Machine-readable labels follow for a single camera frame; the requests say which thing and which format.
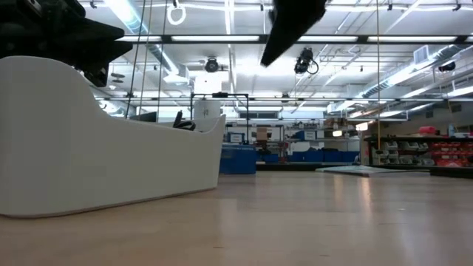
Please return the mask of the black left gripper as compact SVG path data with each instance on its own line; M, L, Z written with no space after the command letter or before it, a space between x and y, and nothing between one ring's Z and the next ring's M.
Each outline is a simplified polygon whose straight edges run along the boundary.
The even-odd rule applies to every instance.
M81 71L105 86L108 63L133 43L119 27L93 21L77 0L0 0L0 58L49 58Z

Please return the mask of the black monitor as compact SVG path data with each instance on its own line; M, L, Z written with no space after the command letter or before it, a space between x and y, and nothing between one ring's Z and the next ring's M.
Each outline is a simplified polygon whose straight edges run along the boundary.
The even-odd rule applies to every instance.
M133 115L129 118L130 120L137 120L142 122L155 123L157 120L156 112L149 112L141 115Z

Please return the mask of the round black ceiling fixture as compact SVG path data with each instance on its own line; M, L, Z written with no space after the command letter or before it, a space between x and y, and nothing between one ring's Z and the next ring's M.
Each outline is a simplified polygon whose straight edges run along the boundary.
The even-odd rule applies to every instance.
M208 57L205 63L204 69L206 72L209 72L209 73L217 72L220 69L217 58Z

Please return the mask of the white plastic tray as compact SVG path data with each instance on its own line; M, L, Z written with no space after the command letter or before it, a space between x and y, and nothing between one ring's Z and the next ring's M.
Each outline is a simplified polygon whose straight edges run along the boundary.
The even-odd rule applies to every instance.
M0 215L60 216L215 188L224 124L188 131L113 117L69 65L0 59Z

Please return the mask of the blue game controller box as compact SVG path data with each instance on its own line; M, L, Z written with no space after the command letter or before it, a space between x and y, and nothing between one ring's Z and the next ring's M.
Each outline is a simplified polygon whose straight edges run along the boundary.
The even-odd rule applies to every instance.
M223 144L220 158L220 173L255 174L255 147L249 145Z

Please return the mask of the Yellowstone picture book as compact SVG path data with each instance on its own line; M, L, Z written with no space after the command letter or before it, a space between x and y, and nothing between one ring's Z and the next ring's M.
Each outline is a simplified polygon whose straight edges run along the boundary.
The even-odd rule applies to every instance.
M317 168L316 172L346 174L357 177L429 177L429 170L388 169L371 166L333 166Z

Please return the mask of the shelf with red bins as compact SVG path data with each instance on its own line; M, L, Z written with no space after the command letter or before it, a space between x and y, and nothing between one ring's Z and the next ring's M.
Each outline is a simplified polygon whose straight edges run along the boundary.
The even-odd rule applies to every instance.
M422 126L415 133L365 137L367 163L373 166L473 167L473 132L446 134L434 126Z

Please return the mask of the black overhead frame beam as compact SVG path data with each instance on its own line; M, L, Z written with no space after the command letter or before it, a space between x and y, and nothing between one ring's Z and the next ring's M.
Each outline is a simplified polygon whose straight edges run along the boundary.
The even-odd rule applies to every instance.
M125 35L132 44L266 44L269 35ZM473 35L304 35L296 44L473 44Z

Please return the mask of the silver ventilation duct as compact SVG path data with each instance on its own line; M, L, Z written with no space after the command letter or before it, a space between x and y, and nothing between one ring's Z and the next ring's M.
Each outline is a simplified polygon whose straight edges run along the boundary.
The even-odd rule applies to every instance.
M376 78L367 84L356 97L369 98L384 89L420 74L425 69L440 66L472 48L473 45L470 44L450 44L443 47L424 45L413 52L411 61L407 61L398 68L380 75L380 78Z

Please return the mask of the black aluminium table frame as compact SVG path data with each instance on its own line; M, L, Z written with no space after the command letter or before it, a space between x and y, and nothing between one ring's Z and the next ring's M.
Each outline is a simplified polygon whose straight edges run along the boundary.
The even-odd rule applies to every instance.
M319 168L332 168L340 166L354 166L354 163L269 163L257 164L257 171L315 171ZM407 166L407 165L386 165L375 166L375 168L385 168L389 170L413 170L428 171L435 177L450 177L473 180L473 167L443 167L443 166Z

